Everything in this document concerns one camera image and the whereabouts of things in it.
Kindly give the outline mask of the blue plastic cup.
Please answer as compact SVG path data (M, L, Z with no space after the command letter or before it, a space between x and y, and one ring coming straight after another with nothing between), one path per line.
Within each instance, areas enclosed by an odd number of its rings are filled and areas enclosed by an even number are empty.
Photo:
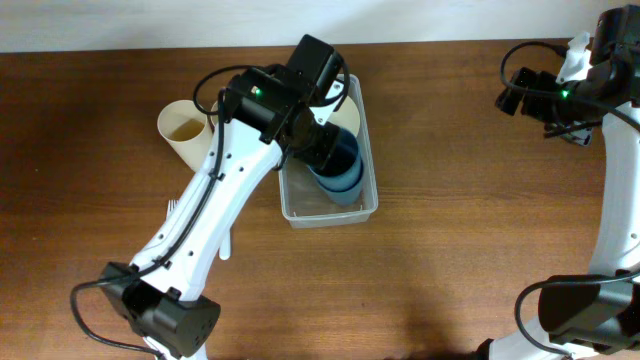
M362 171L357 138L348 130L341 129L326 165L322 169L309 166L309 170L319 184L331 192L352 188L361 178Z
M354 204L363 187L363 171L343 173L335 177L322 177L318 184L331 201L340 205Z

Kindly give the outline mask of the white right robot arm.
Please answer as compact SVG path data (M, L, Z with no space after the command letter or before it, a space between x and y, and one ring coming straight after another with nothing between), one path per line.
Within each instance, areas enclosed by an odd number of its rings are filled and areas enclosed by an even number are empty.
M581 359L639 348L639 31L621 26L553 46L558 75L503 77L497 107L545 125L546 137L575 139L600 127L606 150L602 215L584 275L555 275L517 297L517 332L489 339L480 359Z

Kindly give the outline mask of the cream plastic cup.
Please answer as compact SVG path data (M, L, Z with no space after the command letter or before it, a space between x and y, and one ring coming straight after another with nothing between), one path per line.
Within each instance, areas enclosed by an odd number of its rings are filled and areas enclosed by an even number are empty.
M215 129L217 124L218 124L218 122L219 122L219 118L218 118L218 113L219 113L219 111L218 111L218 102L215 102L212 105L210 111L212 112L212 115L208 116L208 122L209 122L210 127L212 129Z
M191 100L174 101L161 110L157 129L181 160L197 172L213 138L206 115Z

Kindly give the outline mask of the cream plastic bowl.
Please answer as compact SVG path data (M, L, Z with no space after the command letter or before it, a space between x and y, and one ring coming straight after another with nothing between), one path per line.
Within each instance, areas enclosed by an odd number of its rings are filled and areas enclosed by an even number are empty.
M356 103L347 97L338 111L333 112L328 122L349 131L354 137L360 132L360 112Z

